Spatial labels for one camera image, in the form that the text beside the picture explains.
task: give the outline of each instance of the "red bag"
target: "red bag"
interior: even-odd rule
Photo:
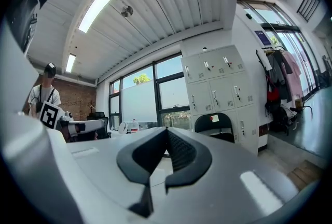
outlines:
[[[279,90],[273,84],[269,76],[266,76],[266,98],[267,101],[276,101],[280,98]]]

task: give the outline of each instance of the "pink jacket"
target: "pink jacket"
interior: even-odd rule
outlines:
[[[302,91],[302,86],[301,86],[301,80],[300,80],[300,75],[301,71],[300,68],[298,67],[297,63],[295,62],[294,57],[290,52],[283,51],[282,55],[284,55],[284,58],[288,62],[289,66],[291,67],[293,73],[287,75],[286,78],[290,87],[290,91],[292,93],[292,96],[300,96],[303,97],[303,91]]]

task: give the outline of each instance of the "brick wall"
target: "brick wall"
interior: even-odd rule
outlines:
[[[41,84],[43,81],[40,75],[34,86]],[[95,107],[96,88],[88,87],[61,79],[54,79],[53,87],[60,94],[61,105],[64,111],[70,111],[73,114],[74,121],[86,120],[90,113],[90,105]],[[24,110],[29,112],[29,104],[26,103]]]

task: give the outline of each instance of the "railing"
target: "railing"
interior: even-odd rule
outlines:
[[[299,13],[307,22],[314,14],[321,0],[303,0],[297,13]]]

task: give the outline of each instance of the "tree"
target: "tree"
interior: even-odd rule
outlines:
[[[139,84],[142,84],[144,82],[148,82],[150,81],[151,79],[147,76],[147,74],[141,74],[140,76],[138,77],[134,77],[133,79],[133,82],[136,84],[136,85],[139,85]]]
[[[271,40],[272,40],[272,43],[273,43],[274,45],[276,45],[276,44],[279,43],[278,40],[277,40],[277,38],[276,38],[275,36],[272,36],[272,37],[271,37]]]

